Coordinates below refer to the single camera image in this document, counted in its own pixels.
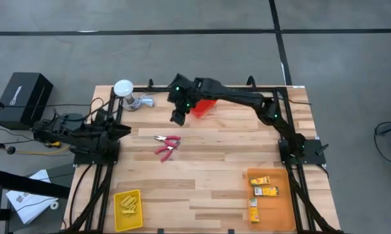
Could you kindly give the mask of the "yellow plastic bin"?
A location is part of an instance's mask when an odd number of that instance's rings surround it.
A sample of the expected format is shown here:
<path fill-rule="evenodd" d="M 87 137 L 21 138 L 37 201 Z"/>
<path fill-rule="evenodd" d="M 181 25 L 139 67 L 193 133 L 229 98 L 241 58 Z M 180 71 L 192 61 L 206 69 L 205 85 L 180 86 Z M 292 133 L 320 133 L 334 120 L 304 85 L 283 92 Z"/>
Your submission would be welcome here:
<path fill-rule="evenodd" d="M 121 201 L 127 197 L 132 196 L 137 199 L 135 214 L 126 215 L 122 213 L 124 204 Z M 114 196 L 114 214 L 115 214 L 115 231 L 129 231 L 132 229 L 141 228 L 143 226 L 143 215 L 142 215 L 142 201 L 140 190 L 129 190 L 126 192 L 116 193 Z"/>

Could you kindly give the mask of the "red plastic mesh basket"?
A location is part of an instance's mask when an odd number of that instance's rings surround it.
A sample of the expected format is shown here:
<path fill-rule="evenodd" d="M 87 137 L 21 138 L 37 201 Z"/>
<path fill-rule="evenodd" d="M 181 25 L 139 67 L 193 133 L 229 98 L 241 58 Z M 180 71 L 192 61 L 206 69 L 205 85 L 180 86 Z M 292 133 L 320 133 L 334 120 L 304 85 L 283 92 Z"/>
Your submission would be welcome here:
<path fill-rule="evenodd" d="M 191 114 L 196 118 L 201 118 L 205 115 L 214 105 L 216 100 L 200 100 L 194 108 L 191 109 Z"/>

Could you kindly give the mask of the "orange plastic tray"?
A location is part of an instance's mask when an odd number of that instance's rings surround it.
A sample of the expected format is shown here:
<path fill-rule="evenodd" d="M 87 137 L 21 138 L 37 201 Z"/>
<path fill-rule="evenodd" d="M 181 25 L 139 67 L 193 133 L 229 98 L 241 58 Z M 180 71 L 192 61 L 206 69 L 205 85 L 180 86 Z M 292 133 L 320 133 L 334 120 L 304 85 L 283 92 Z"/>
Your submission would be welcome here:
<path fill-rule="evenodd" d="M 278 187 L 278 196 L 266 197 L 255 196 L 253 188 L 249 182 L 252 177 L 269 176 L 271 184 L 257 187 Z M 291 191 L 288 180 L 288 173 L 285 169 L 263 169 L 249 168 L 246 173 L 247 180 L 247 201 L 256 198 L 258 200 L 258 210 L 260 216 L 259 223 L 250 222 L 251 230 L 254 231 L 294 231 L 296 230 L 295 215 L 291 200 Z"/>

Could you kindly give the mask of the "red handled pliers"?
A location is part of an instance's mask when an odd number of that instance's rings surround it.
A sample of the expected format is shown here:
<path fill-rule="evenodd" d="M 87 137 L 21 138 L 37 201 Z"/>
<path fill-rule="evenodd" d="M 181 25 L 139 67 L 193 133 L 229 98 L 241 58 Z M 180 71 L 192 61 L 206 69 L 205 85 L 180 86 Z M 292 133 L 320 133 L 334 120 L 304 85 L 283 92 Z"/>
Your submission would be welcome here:
<path fill-rule="evenodd" d="M 159 135 L 156 135 L 154 136 L 154 138 L 158 141 L 161 141 L 161 142 L 164 142 L 167 146 L 170 146 L 170 147 L 176 147 L 179 145 L 180 143 L 180 137 L 179 136 L 159 136 Z"/>
<path fill-rule="evenodd" d="M 154 151 L 154 153 L 160 154 L 160 153 L 165 152 L 164 156 L 162 156 L 162 158 L 160 158 L 160 161 L 163 163 L 170 158 L 174 149 L 175 149 L 175 147 L 172 147 L 172 146 L 163 146 L 162 148 L 159 148 L 156 151 Z"/>

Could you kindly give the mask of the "white printed paper sheets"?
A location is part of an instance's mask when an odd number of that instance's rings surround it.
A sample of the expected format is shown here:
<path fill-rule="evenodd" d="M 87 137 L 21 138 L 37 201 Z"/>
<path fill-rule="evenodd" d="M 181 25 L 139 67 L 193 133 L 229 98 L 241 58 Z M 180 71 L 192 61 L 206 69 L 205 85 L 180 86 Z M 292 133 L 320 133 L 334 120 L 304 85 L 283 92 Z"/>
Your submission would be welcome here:
<path fill-rule="evenodd" d="M 58 198 L 10 190 L 6 196 L 24 224 L 29 224 Z"/>

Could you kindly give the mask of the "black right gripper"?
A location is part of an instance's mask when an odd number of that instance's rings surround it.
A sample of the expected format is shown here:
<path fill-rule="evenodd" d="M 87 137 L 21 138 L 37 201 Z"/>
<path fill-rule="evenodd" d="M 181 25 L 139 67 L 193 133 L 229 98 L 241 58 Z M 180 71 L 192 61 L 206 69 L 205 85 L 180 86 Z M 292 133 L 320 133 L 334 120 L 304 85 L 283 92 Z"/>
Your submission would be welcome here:
<path fill-rule="evenodd" d="M 175 105 L 175 111 L 172 112 L 170 121 L 183 126 L 186 114 L 191 110 L 191 100 L 188 98 L 169 99 Z"/>

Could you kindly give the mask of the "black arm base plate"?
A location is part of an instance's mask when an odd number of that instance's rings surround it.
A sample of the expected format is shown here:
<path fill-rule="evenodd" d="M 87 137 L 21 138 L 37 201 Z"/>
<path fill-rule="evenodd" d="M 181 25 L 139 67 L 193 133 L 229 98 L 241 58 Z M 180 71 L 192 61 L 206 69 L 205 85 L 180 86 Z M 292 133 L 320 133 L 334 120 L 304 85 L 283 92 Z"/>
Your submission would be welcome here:
<path fill-rule="evenodd" d="M 323 165 L 326 164 L 324 151 L 328 148 L 328 144 L 324 146 L 320 140 L 306 140 L 303 148 L 303 157 L 296 157 L 289 152 L 288 141 L 280 140 L 278 143 L 280 150 L 281 161 L 294 165 L 298 164 L 314 164 Z"/>
<path fill-rule="evenodd" d="M 74 156 L 74 164 L 98 164 L 98 165 L 113 165 L 118 161 L 120 151 L 120 141 L 114 141 L 108 149 L 103 153 L 95 152 L 76 152 Z"/>

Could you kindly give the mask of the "white mushroom lamp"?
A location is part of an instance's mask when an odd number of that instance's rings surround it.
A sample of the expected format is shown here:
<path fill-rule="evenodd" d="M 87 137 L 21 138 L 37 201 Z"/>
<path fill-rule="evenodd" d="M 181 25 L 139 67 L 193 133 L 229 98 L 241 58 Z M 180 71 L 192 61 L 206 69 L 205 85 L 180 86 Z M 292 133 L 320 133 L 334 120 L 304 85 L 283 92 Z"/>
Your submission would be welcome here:
<path fill-rule="evenodd" d="M 114 92 L 121 98 L 124 109 L 128 111 L 135 109 L 133 106 L 133 103 L 135 102 L 135 98 L 133 97 L 133 83 L 131 81 L 127 79 L 118 81 L 114 85 Z"/>

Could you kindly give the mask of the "black cardboard box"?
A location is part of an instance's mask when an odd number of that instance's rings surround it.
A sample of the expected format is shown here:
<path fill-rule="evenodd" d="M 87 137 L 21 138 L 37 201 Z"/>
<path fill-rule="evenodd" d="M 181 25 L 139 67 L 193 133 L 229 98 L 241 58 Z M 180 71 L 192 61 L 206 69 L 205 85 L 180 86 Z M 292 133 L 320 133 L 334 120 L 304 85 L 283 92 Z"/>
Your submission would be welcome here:
<path fill-rule="evenodd" d="M 28 130 L 41 119 L 53 84 L 41 73 L 14 72 L 1 96 L 0 126 Z"/>

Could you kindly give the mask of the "yellow green crayon box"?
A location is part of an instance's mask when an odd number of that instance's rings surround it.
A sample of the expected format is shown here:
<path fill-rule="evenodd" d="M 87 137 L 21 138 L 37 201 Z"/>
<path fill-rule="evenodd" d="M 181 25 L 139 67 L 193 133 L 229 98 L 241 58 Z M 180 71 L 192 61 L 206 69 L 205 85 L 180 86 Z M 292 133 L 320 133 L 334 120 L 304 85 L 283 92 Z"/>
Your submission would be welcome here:
<path fill-rule="evenodd" d="M 276 197 L 278 196 L 278 187 L 254 187 L 255 196 Z"/>
<path fill-rule="evenodd" d="M 270 177 L 269 176 L 263 176 L 263 177 L 252 177 L 249 179 L 249 182 L 252 186 L 262 186 L 262 185 L 270 185 Z"/>
<path fill-rule="evenodd" d="M 251 223 L 255 224 L 260 222 L 258 200 L 256 198 L 251 198 L 249 200 L 249 214 Z"/>

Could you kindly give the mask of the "black side table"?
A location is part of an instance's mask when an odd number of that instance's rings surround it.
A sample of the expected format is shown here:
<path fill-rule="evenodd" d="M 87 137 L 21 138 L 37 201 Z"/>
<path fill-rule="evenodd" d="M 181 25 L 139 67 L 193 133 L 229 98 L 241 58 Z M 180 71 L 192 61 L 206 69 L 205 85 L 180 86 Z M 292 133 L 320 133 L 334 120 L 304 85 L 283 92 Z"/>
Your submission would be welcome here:
<path fill-rule="evenodd" d="M 3 189 L 26 192 L 51 198 L 67 199 L 70 188 L 62 185 L 46 182 L 46 180 L 31 179 L 20 175 L 0 171 L 0 221 L 10 218 L 10 210 L 1 211 L 1 196 Z"/>

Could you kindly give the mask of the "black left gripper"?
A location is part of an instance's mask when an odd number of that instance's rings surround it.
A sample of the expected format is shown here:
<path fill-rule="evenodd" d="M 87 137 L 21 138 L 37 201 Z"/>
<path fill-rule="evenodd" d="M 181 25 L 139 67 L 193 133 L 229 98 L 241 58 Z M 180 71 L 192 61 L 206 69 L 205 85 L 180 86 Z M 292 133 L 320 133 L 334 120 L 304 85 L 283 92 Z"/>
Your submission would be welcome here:
<path fill-rule="evenodd" d="M 112 153 L 116 149 L 116 142 L 124 135 L 131 133 L 131 127 L 126 125 L 114 125 L 114 116 L 108 111 L 98 110 L 94 125 L 97 128 L 97 141 L 94 146 L 95 153 Z"/>

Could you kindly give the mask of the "black aluminium table frame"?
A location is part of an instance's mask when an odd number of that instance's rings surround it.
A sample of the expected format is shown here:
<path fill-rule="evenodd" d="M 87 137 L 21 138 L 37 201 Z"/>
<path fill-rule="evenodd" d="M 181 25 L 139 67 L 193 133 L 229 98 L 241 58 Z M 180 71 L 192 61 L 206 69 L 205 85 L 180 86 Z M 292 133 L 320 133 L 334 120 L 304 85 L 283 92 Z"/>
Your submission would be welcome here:
<path fill-rule="evenodd" d="M 259 93 L 280 105 L 280 114 L 306 140 L 319 140 L 304 88 L 231 86 Z M 128 112 L 112 86 L 97 86 L 115 122 L 131 127 L 122 137 L 116 164 L 81 165 L 75 169 L 62 229 L 57 234 L 155 233 L 294 233 L 344 234 L 340 229 L 328 177 L 322 165 L 285 164 L 278 143 L 285 138 L 263 124 L 255 111 L 219 99 L 202 118 L 188 114 L 183 126 L 171 122 L 175 106 L 167 101 L 169 86 L 136 86 L 149 94 L 153 107 Z M 179 136 L 170 158 L 154 136 Z M 246 173 L 249 168 L 285 169 L 288 173 L 296 230 L 254 231 L 250 228 Z M 115 231 L 116 193 L 140 190 L 143 226 Z"/>

